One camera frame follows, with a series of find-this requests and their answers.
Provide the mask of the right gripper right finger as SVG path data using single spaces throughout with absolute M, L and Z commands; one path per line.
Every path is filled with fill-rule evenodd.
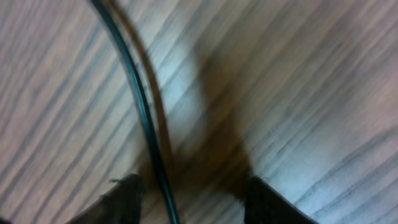
M 246 181 L 245 224 L 315 224 L 257 176 Z

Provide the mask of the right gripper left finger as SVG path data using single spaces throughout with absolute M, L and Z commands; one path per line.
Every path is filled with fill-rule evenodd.
M 137 174 L 115 179 L 116 184 L 94 204 L 68 221 L 69 224 L 139 224 L 144 181 Z

